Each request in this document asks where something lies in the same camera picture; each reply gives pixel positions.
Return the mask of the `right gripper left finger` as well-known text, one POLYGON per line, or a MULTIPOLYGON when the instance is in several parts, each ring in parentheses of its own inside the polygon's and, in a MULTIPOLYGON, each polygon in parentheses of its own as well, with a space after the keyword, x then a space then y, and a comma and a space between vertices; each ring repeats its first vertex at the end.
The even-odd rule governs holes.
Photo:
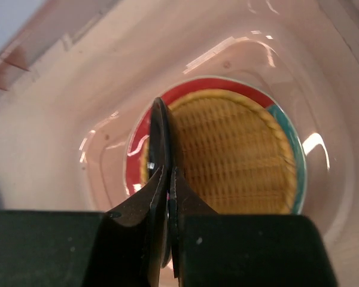
POLYGON ((0 286, 157 286, 165 168, 108 212, 0 210, 0 286))

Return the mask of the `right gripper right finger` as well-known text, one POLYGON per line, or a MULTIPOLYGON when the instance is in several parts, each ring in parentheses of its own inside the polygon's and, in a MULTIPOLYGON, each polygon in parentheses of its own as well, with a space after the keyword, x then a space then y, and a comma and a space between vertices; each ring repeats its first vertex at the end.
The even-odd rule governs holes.
POLYGON ((220 215, 171 173, 169 226, 180 286, 337 286, 320 233, 303 215, 220 215))

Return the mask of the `red and teal plate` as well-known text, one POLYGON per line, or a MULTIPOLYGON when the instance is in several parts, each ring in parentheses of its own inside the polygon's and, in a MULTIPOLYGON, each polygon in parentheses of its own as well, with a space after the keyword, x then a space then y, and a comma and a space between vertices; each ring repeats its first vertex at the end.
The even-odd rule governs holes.
MULTIPOLYGON (((297 188, 291 211, 292 213, 300 213, 307 191, 306 156, 296 129, 289 117, 278 105, 278 102, 268 94, 248 84, 223 77, 200 77, 185 81, 164 92, 162 98, 167 104, 172 104, 186 94, 206 89, 228 90, 245 96, 261 105, 278 122, 290 143, 296 161, 297 188)), ((149 128, 150 108, 147 107, 142 112, 142 115, 139 116, 127 145, 124 164, 124 186, 126 194, 129 196, 135 194, 144 186, 140 166, 142 149, 147 145, 149 128)))

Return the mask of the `woven bamboo plate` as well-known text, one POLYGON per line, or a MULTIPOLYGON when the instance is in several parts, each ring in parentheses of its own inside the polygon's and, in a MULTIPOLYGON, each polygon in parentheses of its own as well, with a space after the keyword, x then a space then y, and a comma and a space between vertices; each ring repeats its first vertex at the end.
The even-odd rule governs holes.
POLYGON ((165 102, 172 164, 221 214, 297 211, 296 159, 287 135, 259 103, 236 91, 207 88, 165 102))

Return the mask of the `black plate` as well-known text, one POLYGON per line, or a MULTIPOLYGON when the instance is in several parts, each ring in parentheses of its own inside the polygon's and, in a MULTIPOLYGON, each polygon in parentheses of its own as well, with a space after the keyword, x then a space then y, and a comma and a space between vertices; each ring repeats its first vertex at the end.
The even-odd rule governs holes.
POLYGON ((171 139, 169 131, 168 108, 163 99, 157 97, 151 107, 150 141, 148 149, 149 163, 154 167, 149 171, 149 176, 158 169, 162 170, 162 187, 158 187, 158 223, 162 228, 160 238, 162 240, 160 268, 166 267, 170 260, 170 243, 168 242, 168 190, 172 168, 171 139))

